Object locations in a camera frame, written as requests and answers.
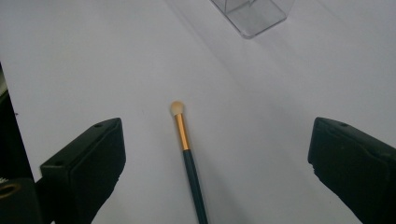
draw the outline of brush handle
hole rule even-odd
[[[183,150],[184,164],[186,165],[187,176],[189,177],[192,198],[194,199],[195,211],[199,224],[207,224],[204,200],[199,187],[197,171],[190,149]]]

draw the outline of white table surface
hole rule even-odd
[[[1,0],[0,61],[36,179],[91,125],[122,119],[127,163],[95,224],[197,223],[174,100],[210,223],[353,224],[306,160],[312,125],[396,146],[395,12],[297,0],[246,40],[209,0]]]

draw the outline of clear plastic box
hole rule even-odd
[[[211,0],[244,38],[284,21],[294,0]]]

